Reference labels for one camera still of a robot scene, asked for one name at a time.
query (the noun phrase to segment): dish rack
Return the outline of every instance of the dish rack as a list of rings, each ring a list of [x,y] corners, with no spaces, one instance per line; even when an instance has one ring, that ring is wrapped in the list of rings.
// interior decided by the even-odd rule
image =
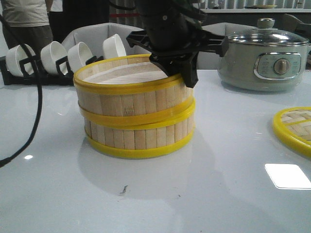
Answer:
[[[12,84],[18,84],[18,85],[35,85],[37,84],[37,80],[34,74],[28,74],[25,69],[25,65],[30,63],[31,59],[35,60],[35,64],[38,68],[39,72],[39,78],[41,80],[42,85],[70,85],[73,86],[73,72],[70,68],[68,57],[65,56],[63,58],[58,59],[55,61],[56,69],[58,75],[52,75],[49,74],[43,67],[42,62],[39,58],[39,56],[35,55],[31,58],[25,58],[20,60],[19,65],[20,69],[23,73],[22,77],[14,76],[10,73],[10,71],[7,69],[5,56],[0,57],[0,70],[2,73],[2,78],[4,85],[12,85]],[[86,61],[86,65],[91,64],[93,62],[97,62],[103,60],[103,57],[96,57],[93,56],[90,59]],[[60,69],[60,65],[65,63],[68,73],[63,74]]]

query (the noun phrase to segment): yellow plastic rim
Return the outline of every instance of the yellow plastic rim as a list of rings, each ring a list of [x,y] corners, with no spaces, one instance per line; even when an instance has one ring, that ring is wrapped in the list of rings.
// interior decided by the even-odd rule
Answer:
[[[94,141],[92,138],[86,134],[90,144],[100,152],[107,153],[109,155],[113,155],[119,158],[127,158],[127,159],[144,159],[144,158],[153,158],[165,154],[172,153],[183,146],[185,146],[193,136],[193,129],[192,131],[183,139],[179,140],[178,142],[158,148],[151,148],[145,150],[126,150],[126,149],[118,149],[114,147],[108,147],[103,145],[97,141]]]
[[[189,108],[193,104],[193,102],[194,98],[193,96],[190,96],[185,101],[176,105],[175,107],[168,108],[155,113],[137,116],[104,116],[96,113],[91,113],[88,110],[82,108],[80,105],[79,106],[81,115],[98,125],[129,126],[129,125],[143,125],[152,122],[159,122],[174,117],[184,112],[187,108]]]
[[[278,112],[273,118],[273,131],[276,134],[276,136],[280,139],[280,141],[283,142],[288,147],[293,148],[294,150],[298,151],[303,155],[311,156],[311,142],[301,138],[300,136],[294,134],[292,131],[286,128],[286,126],[311,121],[311,119],[298,121],[294,123],[283,123],[281,121],[282,116],[286,112],[295,111],[298,109],[311,110],[311,107],[288,108]]]
[[[114,129],[121,129],[121,130],[149,130],[149,129],[155,129],[155,128],[161,128],[166,127],[169,125],[177,124],[187,118],[189,118],[195,110],[195,100],[193,99],[191,105],[184,111],[171,116],[167,117],[162,121],[158,122],[151,122],[149,124],[136,124],[136,125],[124,125],[124,124],[108,124],[107,122],[100,122],[99,125],[104,125],[108,128],[114,128]]]
[[[148,56],[150,55],[149,54],[131,55],[131,56],[102,60],[99,62],[89,64],[74,73],[74,76],[73,76],[74,86],[80,89],[81,91],[90,92],[90,93],[103,94],[103,95],[127,95],[127,94],[137,94],[137,93],[143,93],[143,92],[148,92],[148,91],[165,89],[165,88],[168,88],[168,87],[171,87],[171,86],[174,86],[174,85],[177,85],[183,82],[182,76],[180,74],[175,74],[175,75],[172,75],[167,78],[160,79],[160,80],[154,80],[154,81],[143,82],[143,83],[129,83],[129,84],[89,83],[78,78],[79,74],[82,71],[89,69],[92,66],[101,64],[101,63],[107,63],[111,61],[117,61],[117,60],[128,59],[128,58],[148,57]]]

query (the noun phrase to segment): control panel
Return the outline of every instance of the control panel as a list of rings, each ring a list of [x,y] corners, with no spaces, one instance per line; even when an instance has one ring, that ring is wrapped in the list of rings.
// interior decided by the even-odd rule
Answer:
[[[296,52],[271,52],[260,55],[254,74],[260,79],[286,80],[300,72],[301,55]]]

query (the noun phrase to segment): white bowl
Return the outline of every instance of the white bowl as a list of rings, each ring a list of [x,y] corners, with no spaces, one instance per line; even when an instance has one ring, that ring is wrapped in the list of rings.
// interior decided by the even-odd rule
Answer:
[[[45,70],[49,74],[58,75],[55,62],[66,57],[67,51],[59,42],[53,41],[41,50],[40,56]],[[68,73],[66,63],[62,63],[59,67],[63,74]]]
[[[26,45],[26,47],[28,48],[31,55],[35,55],[34,50],[29,45]],[[28,56],[21,45],[17,45],[14,48],[9,49],[5,56],[6,67],[8,68],[9,72],[14,76],[23,77],[19,62],[25,58],[28,58]],[[32,74],[34,72],[34,69],[30,63],[25,64],[24,67],[28,74]]]
[[[118,34],[104,40],[103,51],[104,59],[126,56],[124,44]]]
[[[86,65],[86,61],[93,57],[89,47],[84,42],[79,42],[68,50],[68,62],[73,72]]]

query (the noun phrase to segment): glossy table surface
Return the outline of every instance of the glossy table surface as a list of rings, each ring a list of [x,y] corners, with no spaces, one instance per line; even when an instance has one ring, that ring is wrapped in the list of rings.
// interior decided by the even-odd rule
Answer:
[[[94,150],[74,87],[43,87],[32,144],[0,168],[0,232],[311,232],[311,159],[282,144],[271,128],[278,111],[311,105],[311,72],[281,93],[228,86],[215,70],[198,75],[193,139],[146,160]],[[1,159],[27,140],[36,105],[35,86],[0,81]],[[279,188],[274,179],[284,176],[278,171],[284,164],[302,174],[286,170],[293,179]],[[291,186],[302,177],[307,187]]]

